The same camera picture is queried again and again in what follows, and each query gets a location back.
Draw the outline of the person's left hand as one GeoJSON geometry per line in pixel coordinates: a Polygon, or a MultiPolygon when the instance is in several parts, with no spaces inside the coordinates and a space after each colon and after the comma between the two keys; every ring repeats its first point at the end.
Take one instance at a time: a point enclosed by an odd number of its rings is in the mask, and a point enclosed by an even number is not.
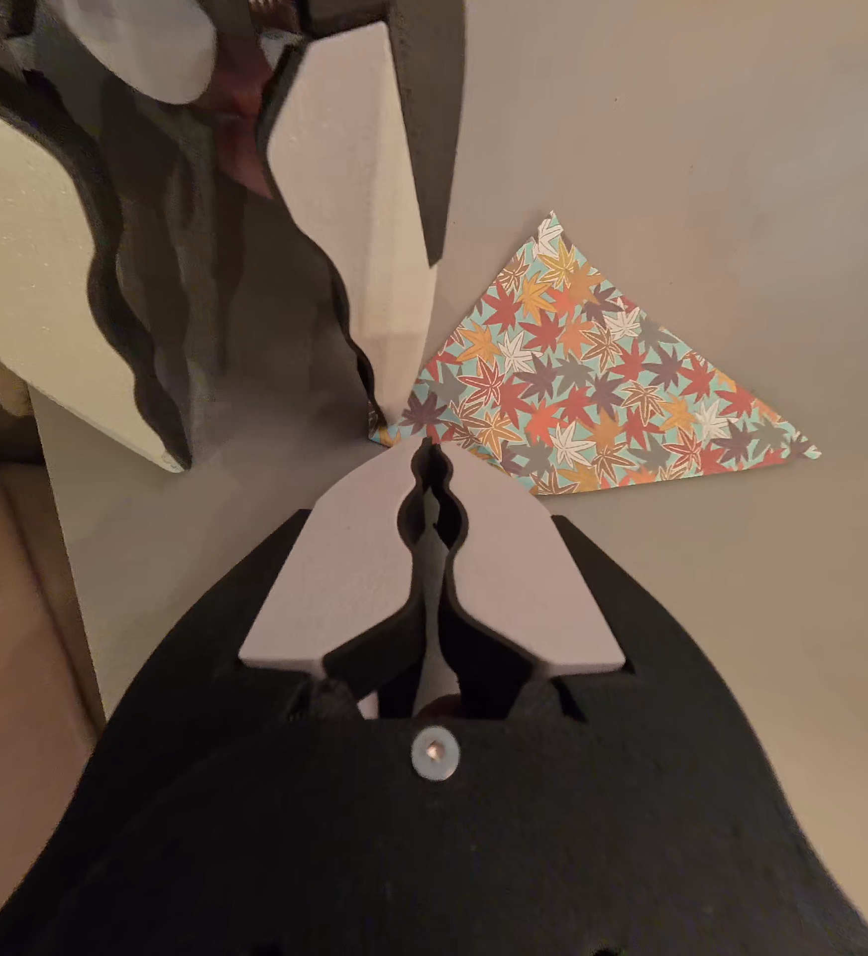
{"type": "Polygon", "coordinates": [[[273,198],[269,173],[256,140],[264,91],[273,66],[258,40],[247,35],[218,36],[213,78],[204,105],[211,115],[219,170],[266,199],[273,198]]]}

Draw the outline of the leaf patterned origami paper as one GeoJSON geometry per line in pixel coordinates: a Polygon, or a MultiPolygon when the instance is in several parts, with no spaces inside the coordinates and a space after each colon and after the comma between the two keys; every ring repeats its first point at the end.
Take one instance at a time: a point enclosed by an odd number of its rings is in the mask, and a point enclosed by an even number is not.
{"type": "Polygon", "coordinates": [[[816,444],[647,314],[555,212],[422,368],[391,447],[471,451],[537,496],[817,460],[816,444]]]}

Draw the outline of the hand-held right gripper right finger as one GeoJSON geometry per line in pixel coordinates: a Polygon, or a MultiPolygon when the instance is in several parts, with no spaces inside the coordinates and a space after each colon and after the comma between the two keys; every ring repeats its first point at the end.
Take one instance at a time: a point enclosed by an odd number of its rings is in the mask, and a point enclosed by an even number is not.
{"type": "Polygon", "coordinates": [[[457,445],[434,448],[445,547],[437,626],[466,719],[504,719],[531,683],[621,672],[626,656],[552,515],[457,445]]]}

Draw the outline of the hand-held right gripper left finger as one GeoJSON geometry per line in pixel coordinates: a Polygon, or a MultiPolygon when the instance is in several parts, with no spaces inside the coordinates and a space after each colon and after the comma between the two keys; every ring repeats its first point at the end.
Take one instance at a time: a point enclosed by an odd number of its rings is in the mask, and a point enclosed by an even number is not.
{"type": "Polygon", "coordinates": [[[417,543],[431,442],[400,441],[307,513],[239,649],[247,666],[342,682],[378,715],[412,715],[427,651],[417,543]]]}

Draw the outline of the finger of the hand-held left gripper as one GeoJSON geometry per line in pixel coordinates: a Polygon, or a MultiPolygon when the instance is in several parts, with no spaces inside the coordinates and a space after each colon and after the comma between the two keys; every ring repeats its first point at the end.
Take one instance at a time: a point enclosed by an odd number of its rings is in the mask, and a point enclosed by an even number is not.
{"type": "Polygon", "coordinates": [[[119,285],[123,233],[93,137],[51,83],[0,71],[0,361],[112,440],[186,472],[184,418],[119,285]]]}
{"type": "Polygon", "coordinates": [[[324,255],[381,427],[421,369],[464,100],[462,1],[255,2],[273,75],[256,144],[268,185],[324,255]]]}

